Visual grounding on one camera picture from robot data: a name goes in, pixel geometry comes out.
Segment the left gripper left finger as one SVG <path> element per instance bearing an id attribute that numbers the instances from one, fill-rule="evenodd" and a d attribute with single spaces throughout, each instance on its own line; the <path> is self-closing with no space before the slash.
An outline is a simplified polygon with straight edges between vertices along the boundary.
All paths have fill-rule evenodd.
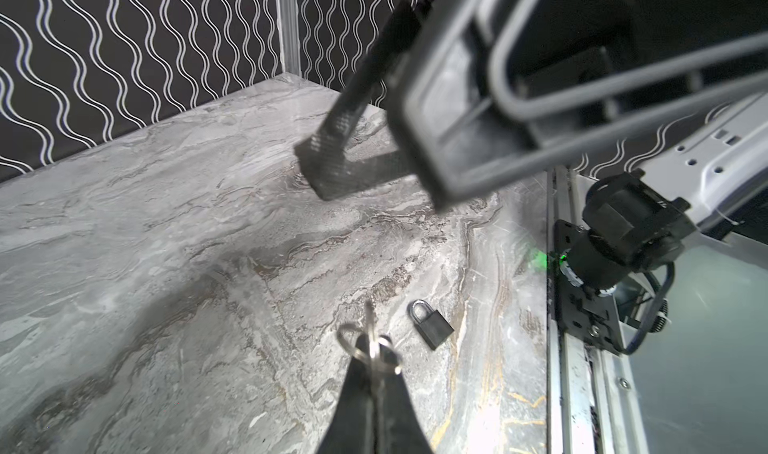
<path id="1" fill-rule="evenodd" d="M 367 454 L 375 451 L 374 398 L 369 365 L 352 358 L 319 454 Z"/>

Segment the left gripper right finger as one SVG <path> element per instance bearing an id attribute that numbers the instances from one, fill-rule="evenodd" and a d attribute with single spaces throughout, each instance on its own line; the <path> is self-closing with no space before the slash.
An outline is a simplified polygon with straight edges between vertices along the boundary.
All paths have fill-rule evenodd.
<path id="1" fill-rule="evenodd" d="M 433 450 L 418 422 L 400 356 L 386 335 L 378 338 L 378 347 L 374 374 L 375 453 L 430 454 Z"/>

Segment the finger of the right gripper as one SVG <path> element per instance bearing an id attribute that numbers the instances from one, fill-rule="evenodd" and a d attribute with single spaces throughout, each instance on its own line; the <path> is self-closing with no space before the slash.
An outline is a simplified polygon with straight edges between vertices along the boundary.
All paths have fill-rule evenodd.
<path id="1" fill-rule="evenodd" d="M 414 9 L 408 3 L 399 4 L 318 130 L 320 152 L 343 150 L 371 100 L 374 87 L 410 49 L 419 30 L 420 21 Z"/>
<path id="2" fill-rule="evenodd" d="M 344 148 L 343 140 L 320 135 L 294 147 L 301 174 L 323 201 L 367 191 L 413 173 L 400 151 L 352 161 Z"/>

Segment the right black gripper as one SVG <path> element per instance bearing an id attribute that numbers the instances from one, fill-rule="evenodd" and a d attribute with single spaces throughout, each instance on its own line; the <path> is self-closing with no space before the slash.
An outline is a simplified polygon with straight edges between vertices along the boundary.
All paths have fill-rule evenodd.
<path id="1" fill-rule="evenodd" d="M 767 87 L 767 0 L 434 0 L 390 131 L 437 208 Z"/>

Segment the silver key with ring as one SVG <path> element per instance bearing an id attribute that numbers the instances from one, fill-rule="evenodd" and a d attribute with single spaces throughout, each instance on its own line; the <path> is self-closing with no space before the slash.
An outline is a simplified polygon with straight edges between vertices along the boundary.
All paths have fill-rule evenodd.
<path id="1" fill-rule="evenodd" d="M 372 375 L 400 375 L 402 363 L 391 341 L 376 332 L 376 317 L 371 301 L 364 303 L 361 323 L 343 323 L 336 340 L 353 359 L 365 365 Z"/>

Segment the black padlock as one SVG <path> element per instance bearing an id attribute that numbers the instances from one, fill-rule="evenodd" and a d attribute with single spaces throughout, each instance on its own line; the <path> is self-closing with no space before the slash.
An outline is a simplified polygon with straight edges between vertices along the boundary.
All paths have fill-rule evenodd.
<path id="1" fill-rule="evenodd" d="M 412 301 L 407 312 L 412 324 L 427 346 L 435 351 L 454 333 L 444 316 L 423 299 Z"/>

